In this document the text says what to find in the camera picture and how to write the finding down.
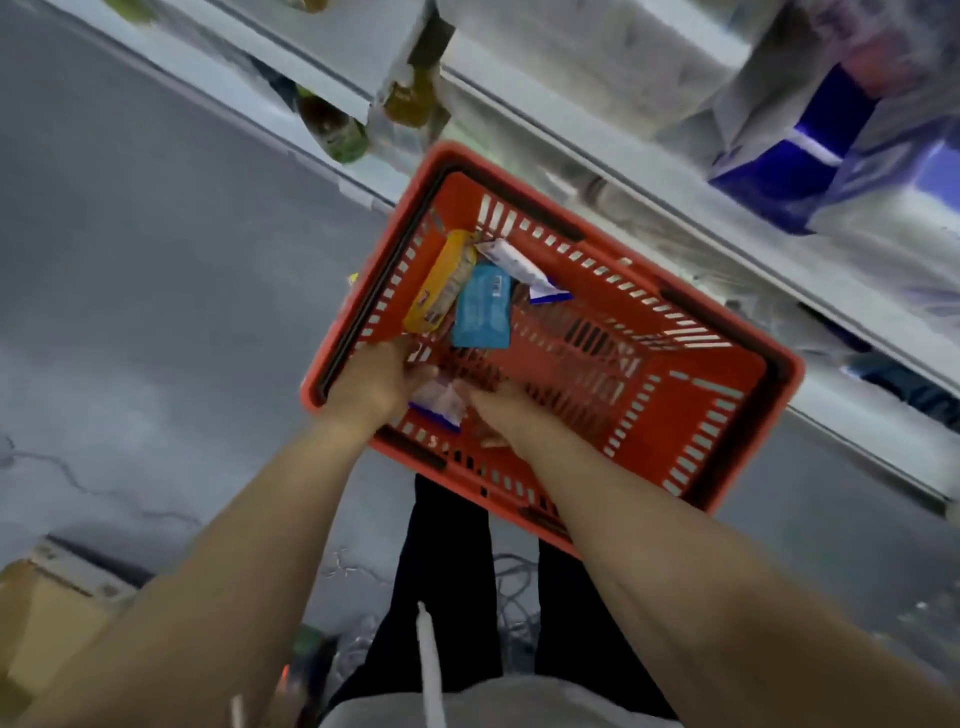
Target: leg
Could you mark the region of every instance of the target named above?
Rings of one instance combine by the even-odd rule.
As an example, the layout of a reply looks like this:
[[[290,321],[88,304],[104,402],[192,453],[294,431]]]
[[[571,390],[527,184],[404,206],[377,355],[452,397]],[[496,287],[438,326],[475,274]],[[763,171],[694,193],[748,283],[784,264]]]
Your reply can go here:
[[[577,559],[540,542],[536,672],[581,685],[632,713],[676,720]]]
[[[333,696],[331,710],[357,697],[422,690],[419,601],[433,617],[444,692],[503,674],[487,511],[421,475],[416,489],[390,610],[367,662]]]

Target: concrete floor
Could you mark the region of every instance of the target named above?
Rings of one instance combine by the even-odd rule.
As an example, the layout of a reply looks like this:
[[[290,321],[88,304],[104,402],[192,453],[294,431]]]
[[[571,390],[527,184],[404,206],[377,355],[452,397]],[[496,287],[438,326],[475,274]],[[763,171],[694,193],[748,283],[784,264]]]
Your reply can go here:
[[[0,564],[56,531],[160,569],[304,422],[300,377],[385,219],[11,3],[0,68],[0,432],[124,494],[0,470]],[[367,453],[327,563],[347,547],[389,579],[412,481]],[[960,576],[960,532],[790,417],[720,518],[869,628]],[[321,580],[308,619],[335,629],[388,598]]]

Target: red shopping basket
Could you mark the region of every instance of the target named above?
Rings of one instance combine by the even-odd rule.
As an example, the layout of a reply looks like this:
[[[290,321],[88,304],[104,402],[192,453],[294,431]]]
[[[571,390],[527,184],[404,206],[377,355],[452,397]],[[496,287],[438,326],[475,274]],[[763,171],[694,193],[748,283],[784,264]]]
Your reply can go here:
[[[323,405],[357,349],[402,333],[455,230],[509,240],[574,300],[531,306],[515,286],[509,349],[453,348],[451,311],[411,360],[485,387],[519,381],[620,466],[715,508],[799,387],[803,362],[460,145],[436,147],[414,177],[303,381],[303,404]],[[372,446],[575,554],[530,467],[508,449],[481,449],[477,420],[454,434],[410,410]]]

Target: forearm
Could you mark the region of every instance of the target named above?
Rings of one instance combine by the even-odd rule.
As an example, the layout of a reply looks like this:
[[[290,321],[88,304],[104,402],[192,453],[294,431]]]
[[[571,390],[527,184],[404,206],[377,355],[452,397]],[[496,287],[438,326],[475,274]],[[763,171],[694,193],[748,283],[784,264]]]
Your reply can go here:
[[[58,676],[31,726],[217,725],[272,693],[366,435],[321,415]]]
[[[601,596],[688,728],[946,726],[956,703],[750,543],[568,431],[528,460]]]

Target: store shelf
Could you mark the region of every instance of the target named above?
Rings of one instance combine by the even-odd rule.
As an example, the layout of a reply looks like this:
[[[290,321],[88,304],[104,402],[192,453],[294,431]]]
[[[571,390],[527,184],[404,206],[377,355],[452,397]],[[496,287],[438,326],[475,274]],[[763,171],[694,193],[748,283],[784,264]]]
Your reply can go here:
[[[661,268],[694,282],[691,273],[676,261],[588,206],[574,202],[568,207]],[[808,359],[804,383],[790,401],[790,409],[927,496],[960,500],[960,434],[880,388],[847,376],[826,362]]]
[[[364,123],[427,13],[426,0],[330,0],[316,14],[280,0],[164,1]]]
[[[960,346],[826,262],[817,252],[826,240],[778,231],[707,185],[692,165],[606,123],[461,32],[447,46],[441,74],[706,245],[960,396]]]
[[[134,26],[100,0],[45,0],[60,19],[72,23],[108,50],[126,52],[137,65],[192,100],[244,126],[339,184],[341,192],[371,208],[393,207],[410,179],[383,160],[367,155],[341,165],[320,145],[259,79],[152,26]]]

